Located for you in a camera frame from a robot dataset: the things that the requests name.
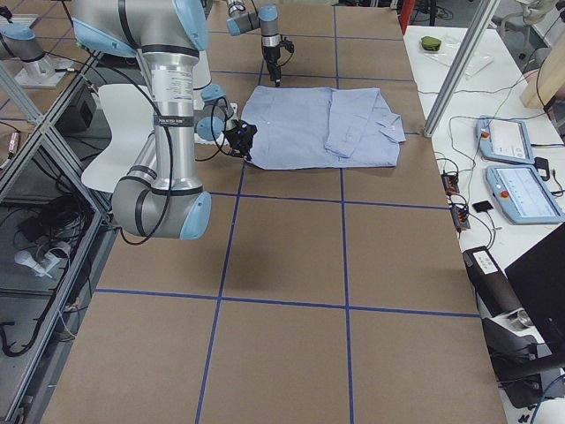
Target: table surface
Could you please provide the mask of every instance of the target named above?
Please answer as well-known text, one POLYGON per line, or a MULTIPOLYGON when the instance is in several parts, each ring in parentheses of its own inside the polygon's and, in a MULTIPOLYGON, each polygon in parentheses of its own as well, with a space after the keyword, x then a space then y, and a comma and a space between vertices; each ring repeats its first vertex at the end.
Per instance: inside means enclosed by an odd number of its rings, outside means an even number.
MULTIPOLYGON (((445 79, 448 67, 440 64, 429 57, 420 47, 420 39, 425 35, 431 35, 445 40, 446 37, 461 41, 464 37, 464 28, 447 27, 423 27, 410 26, 404 41, 408 56, 411 61, 414 79, 418 84, 420 101, 427 116, 437 97, 437 92, 445 79)), ((471 169, 472 163, 469 158, 458 154, 453 147, 463 151, 466 155, 473 157, 477 152, 477 141, 475 138, 475 123, 481 115, 497 116, 503 118, 525 118, 528 134, 533 144, 561 143, 559 134, 543 110, 526 109, 520 102, 520 94, 526 87, 522 79, 522 73, 517 68, 512 56, 504 46, 496 31, 489 29, 485 32, 483 39, 477 47, 476 56, 491 57, 492 62, 472 77, 464 76, 457 87, 440 125, 433 135, 433 149, 437 157, 447 157, 454 160, 461 170, 471 169), (501 90, 505 87, 516 86, 512 89, 501 90), (449 122, 453 135, 453 145, 448 135, 449 122)), ((535 156, 542 156, 549 160, 551 169, 556 170, 557 179, 565 181, 565 148, 534 148, 535 156)), ((544 238, 556 225, 514 225, 506 218, 491 194, 485 180, 486 166, 496 164, 476 156, 476 167, 473 172, 465 172, 460 176, 459 186, 462 195, 472 204, 477 201, 489 200, 495 206, 490 211, 494 226, 499 230, 496 232, 496 240, 490 249, 494 259, 502 269, 521 256, 530 247, 544 238)), ((453 170, 450 164, 447 170, 453 170)), ((547 183, 550 190, 558 190, 553 180, 547 183)), ((556 199, 561 208, 565 209, 565 199, 556 199)), ((485 216, 476 214, 489 224, 485 216)), ((486 228, 476 219, 471 219, 471 229, 464 231, 459 239, 461 250, 467 250, 476 246, 485 246, 488 243, 488 232, 486 228)), ((523 331, 520 335, 532 334, 540 341, 537 331, 523 331)), ((516 411, 507 402, 508 422, 514 422, 524 411, 516 411)), ((538 424, 557 424, 565 417, 565 400, 558 399, 547 402, 540 410, 536 419, 538 424)))
MULTIPOLYGON (((42 422, 505 422, 396 14, 279 12, 282 86, 379 87, 398 167, 198 163, 207 233, 115 244, 42 422)), ((210 69, 244 105, 271 84, 260 36, 225 18, 210 69)))

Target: white cloth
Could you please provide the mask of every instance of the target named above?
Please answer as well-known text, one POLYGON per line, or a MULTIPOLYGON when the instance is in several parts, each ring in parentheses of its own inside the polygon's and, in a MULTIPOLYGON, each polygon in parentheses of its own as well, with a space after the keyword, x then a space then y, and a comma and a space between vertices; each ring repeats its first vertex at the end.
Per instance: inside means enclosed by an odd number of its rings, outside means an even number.
POLYGON ((257 125, 252 163, 266 170, 396 166, 406 140, 378 88, 259 86, 242 119, 257 125))

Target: green object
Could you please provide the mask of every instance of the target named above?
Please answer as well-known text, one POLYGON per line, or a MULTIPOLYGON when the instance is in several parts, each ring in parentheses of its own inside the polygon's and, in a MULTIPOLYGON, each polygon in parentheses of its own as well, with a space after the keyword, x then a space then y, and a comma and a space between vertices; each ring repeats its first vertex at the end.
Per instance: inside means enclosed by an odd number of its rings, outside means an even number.
POLYGON ((427 51, 438 51, 441 46, 441 40, 435 37, 422 37, 422 47, 427 51))

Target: white plug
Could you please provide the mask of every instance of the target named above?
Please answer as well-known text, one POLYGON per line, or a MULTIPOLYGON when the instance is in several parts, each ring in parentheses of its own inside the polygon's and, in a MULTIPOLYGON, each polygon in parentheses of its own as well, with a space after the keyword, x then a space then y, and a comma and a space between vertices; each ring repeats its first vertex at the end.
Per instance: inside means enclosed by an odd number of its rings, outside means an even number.
POLYGON ((47 270, 37 263, 32 254, 30 254, 27 250, 20 250, 16 252, 14 255, 14 261, 19 265, 31 268, 37 276, 48 276, 49 278, 52 278, 52 276, 48 274, 47 270))

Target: computer monitor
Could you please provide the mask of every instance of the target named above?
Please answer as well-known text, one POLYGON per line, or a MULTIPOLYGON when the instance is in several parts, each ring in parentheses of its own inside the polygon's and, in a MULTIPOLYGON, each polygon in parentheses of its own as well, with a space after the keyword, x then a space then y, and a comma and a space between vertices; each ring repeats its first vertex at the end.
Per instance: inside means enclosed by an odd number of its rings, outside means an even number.
POLYGON ((551 352, 565 353, 565 224, 509 265, 506 276, 551 352))

